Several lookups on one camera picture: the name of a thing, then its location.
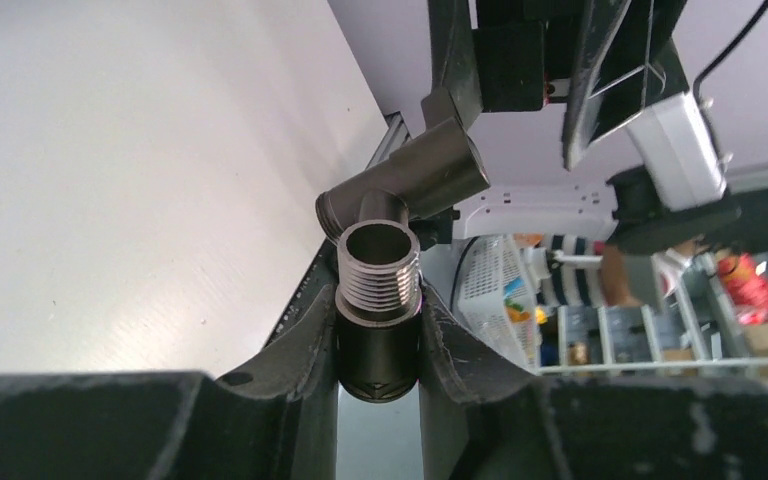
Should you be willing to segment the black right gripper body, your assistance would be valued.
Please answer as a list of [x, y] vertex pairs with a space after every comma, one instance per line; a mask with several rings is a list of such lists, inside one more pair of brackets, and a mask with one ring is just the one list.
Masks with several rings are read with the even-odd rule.
[[485, 113], [567, 101], [582, 1], [478, 0], [472, 30]]

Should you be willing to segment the white plastic basket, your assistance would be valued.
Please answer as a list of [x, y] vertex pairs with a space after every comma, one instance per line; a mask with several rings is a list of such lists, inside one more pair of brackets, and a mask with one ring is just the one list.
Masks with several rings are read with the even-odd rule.
[[526, 371], [539, 370], [536, 293], [512, 236], [476, 238], [454, 292], [453, 305], [474, 336]]

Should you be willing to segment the aluminium frame rail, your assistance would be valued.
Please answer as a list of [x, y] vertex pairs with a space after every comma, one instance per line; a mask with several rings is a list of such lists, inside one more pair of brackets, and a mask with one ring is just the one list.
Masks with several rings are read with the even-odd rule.
[[368, 162], [367, 170], [385, 161], [391, 153], [411, 140], [411, 134], [401, 112], [386, 115], [385, 121], [387, 131]]

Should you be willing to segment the silver tee pipe fitting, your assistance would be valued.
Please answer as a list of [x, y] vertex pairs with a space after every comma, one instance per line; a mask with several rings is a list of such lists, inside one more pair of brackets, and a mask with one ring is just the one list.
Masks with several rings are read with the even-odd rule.
[[362, 221], [338, 240], [337, 262], [339, 381], [368, 403], [397, 400], [418, 379], [418, 240], [401, 223]]

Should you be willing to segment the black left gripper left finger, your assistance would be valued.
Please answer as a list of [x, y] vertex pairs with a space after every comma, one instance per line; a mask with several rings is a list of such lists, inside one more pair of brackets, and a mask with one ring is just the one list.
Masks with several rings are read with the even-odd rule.
[[332, 479], [334, 289], [219, 379], [0, 376], [0, 479]]

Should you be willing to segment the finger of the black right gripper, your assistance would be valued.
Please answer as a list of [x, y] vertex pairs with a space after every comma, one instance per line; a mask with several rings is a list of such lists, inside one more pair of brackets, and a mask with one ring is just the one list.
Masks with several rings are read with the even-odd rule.
[[432, 88], [426, 127], [456, 118], [469, 129], [483, 111], [467, 0], [428, 0]]
[[588, 148], [644, 109], [689, 91], [673, 32], [684, 1], [586, 1], [562, 129], [574, 169]]

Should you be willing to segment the dark metal faucet handle valve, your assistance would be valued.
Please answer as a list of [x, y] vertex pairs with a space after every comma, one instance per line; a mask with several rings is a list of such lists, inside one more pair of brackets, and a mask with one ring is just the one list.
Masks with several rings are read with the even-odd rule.
[[315, 200], [315, 212], [326, 237], [336, 242], [362, 218], [367, 194], [380, 191], [398, 199], [409, 218], [428, 218], [490, 187], [464, 118], [445, 87], [421, 102], [426, 130]]

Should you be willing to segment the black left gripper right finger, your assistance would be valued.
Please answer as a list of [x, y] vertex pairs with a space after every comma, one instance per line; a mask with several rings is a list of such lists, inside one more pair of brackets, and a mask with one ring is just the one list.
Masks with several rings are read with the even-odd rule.
[[535, 376], [424, 289], [428, 479], [768, 479], [768, 381]]

